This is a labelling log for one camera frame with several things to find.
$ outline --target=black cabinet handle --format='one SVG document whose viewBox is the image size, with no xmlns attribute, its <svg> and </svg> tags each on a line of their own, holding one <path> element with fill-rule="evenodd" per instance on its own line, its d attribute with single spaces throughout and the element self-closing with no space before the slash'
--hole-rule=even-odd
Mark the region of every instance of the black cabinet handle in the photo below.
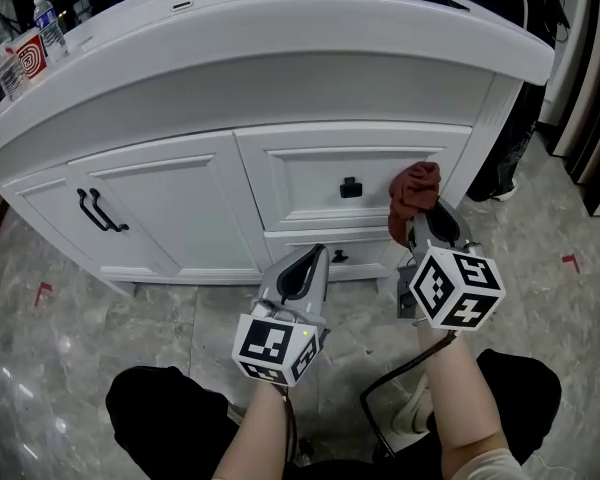
<svg viewBox="0 0 600 480">
<path fill-rule="evenodd" d="M 87 198 L 87 193 L 81 188 L 78 189 L 78 195 L 80 196 L 80 209 L 84 212 L 84 214 L 89 217 L 91 222 L 93 222 L 98 229 L 101 231 L 107 231 L 109 226 L 103 226 L 102 223 L 95 218 L 95 216 L 89 211 L 89 209 L 84 205 L 84 200 Z"/>
<path fill-rule="evenodd" d="M 345 178 L 344 183 L 340 185 L 340 197 L 349 199 L 351 197 L 360 197 L 362 195 L 362 183 L 357 183 L 355 178 Z"/>
<path fill-rule="evenodd" d="M 102 211 L 102 208 L 98 206 L 98 198 L 100 197 L 100 192 L 98 192 L 95 188 L 89 190 L 91 197 L 93 199 L 93 209 L 96 211 L 98 215 L 107 223 L 108 229 L 113 229 L 116 233 L 120 233 L 120 231 L 127 231 L 129 226 L 126 224 L 120 224 L 120 226 L 116 226 L 113 221 L 109 218 L 109 216 Z"/>
<path fill-rule="evenodd" d="M 331 263 L 344 263 L 349 259 L 349 256 L 345 256 L 342 254 L 344 251 L 342 249 L 338 249 L 336 251 L 336 255 L 331 260 Z"/>
</svg>

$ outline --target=red tape mark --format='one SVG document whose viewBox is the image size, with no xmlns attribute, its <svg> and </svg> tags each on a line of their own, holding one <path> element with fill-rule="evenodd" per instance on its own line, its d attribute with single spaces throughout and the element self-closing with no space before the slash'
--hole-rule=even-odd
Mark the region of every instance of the red tape mark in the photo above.
<svg viewBox="0 0 600 480">
<path fill-rule="evenodd" d="M 38 295 L 36 295 L 36 303 L 33 305 L 34 308 L 38 307 L 38 302 L 40 302 L 40 296 L 42 295 L 42 290 L 47 290 L 49 292 L 53 292 L 53 288 L 49 283 L 45 283 L 42 281 L 40 283 L 40 287 L 38 288 Z"/>
<path fill-rule="evenodd" d="M 580 267 L 578 266 L 578 260 L 576 259 L 576 255 L 570 254 L 569 256 L 562 257 L 562 263 L 569 263 L 570 261 L 573 261 L 573 266 L 576 267 L 576 272 L 579 274 Z"/>
</svg>

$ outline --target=drawer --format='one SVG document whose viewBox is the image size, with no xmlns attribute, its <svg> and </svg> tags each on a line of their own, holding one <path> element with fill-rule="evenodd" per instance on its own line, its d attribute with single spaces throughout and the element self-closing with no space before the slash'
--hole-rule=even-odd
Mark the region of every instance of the drawer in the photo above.
<svg viewBox="0 0 600 480">
<path fill-rule="evenodd" d="M 307 244 L 329 250 L 329 281 L 386 277 L 397 268 L 407 249 L 393 241 L 386 227 L 265 232 L 274 262 Z"/>
<path fill-rule="evenodd" d="M 234 133 L 265 229 L 293 231 L 386 226 L 393 178 L 437 162 L 444 192 L 471 128 L 349 121 Z"/>
</svg>

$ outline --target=water bottle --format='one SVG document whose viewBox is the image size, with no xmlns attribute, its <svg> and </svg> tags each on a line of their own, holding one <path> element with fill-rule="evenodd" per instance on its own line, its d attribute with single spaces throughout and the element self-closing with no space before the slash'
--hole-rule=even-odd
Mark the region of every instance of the water bottle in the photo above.
<svg viewBox="0 0 600 480">
<path fill-rule="evenodd" d="M 0 23 L 0 85 L 11 101 L 19 98 L 29 86 L 24 68 L 11 43 L 11 36 Z"/>
<path fill-rule="evenodd" d="M 52 62 L 57 62 L 69 53 L 69 47 L 58 25 L 56 11 L 46 0 L 33 0 L 33 3 L 36 6 L 33 11 L 33 21 L 40 29 L 40 37 L 44 49 L 47 50 L 47 57 Z"/>
</svg>

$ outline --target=marble floor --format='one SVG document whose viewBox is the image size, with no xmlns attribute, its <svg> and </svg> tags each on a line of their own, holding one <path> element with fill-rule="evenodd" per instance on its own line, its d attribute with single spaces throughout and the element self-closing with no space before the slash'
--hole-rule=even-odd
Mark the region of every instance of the marble floor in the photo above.
<svg viewBox="0 0 600 480">
<path fill-rule="evenodd" d="M 524 466 L 532 478 L 600 480 L 600 218 L 587 216 L 537 138 L 518 181 L 507 203 L 461 207 L 508 290 L 471 346 L 541 359 L 562 380 L 554 427 Z M 562 262 L 572 254 L 579 273 Z M 52 289 L 36 305 L 41 282 Z M 9 211 L 0 231 L 0 479 L 145 478 L 113 440 L 104 407 L 111 380 L 132 365 L 174 365 L 244 406 L 253 385 L 230 351 L 254 293 L 147 285 L 123 299 Z M 374 440 L 358 395 L 416 352 L 414 329 L 373 282 L 332 285 L 325 316 L 333 333 L 293 393 L 301 434 L 318 457 L 368 459 Z M 408 399 L 417 375 L 374 395 L 380 418 Z"/>
</svg>

